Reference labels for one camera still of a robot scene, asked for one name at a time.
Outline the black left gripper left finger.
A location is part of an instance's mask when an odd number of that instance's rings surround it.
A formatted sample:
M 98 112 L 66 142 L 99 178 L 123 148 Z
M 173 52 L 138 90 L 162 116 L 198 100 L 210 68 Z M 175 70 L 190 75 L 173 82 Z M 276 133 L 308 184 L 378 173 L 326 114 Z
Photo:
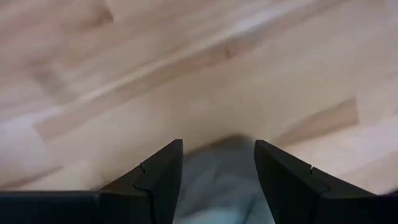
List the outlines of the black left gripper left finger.
M 172 224 L 182 182 L 183 141 L 175 139 L 101 188 L 101 224 Z

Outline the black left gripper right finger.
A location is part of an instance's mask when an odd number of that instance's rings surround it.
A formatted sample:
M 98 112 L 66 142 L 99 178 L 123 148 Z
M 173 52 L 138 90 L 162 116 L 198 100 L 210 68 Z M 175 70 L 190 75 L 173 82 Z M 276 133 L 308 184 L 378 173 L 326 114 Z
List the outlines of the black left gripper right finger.
M 353 224 L 364 219 L 359 200 L 374 196 L 263 140 L 254 160 L 276 224 Z

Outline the pale grey-green cloth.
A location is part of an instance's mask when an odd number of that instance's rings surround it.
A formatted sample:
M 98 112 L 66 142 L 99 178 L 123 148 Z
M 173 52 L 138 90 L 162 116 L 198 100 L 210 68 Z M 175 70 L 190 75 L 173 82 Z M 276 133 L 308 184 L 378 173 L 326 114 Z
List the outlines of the pale grey-green cloth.
M 230 136 L 184 156 L 173 224 L 275 224 L 258 180 L 253 139 Z

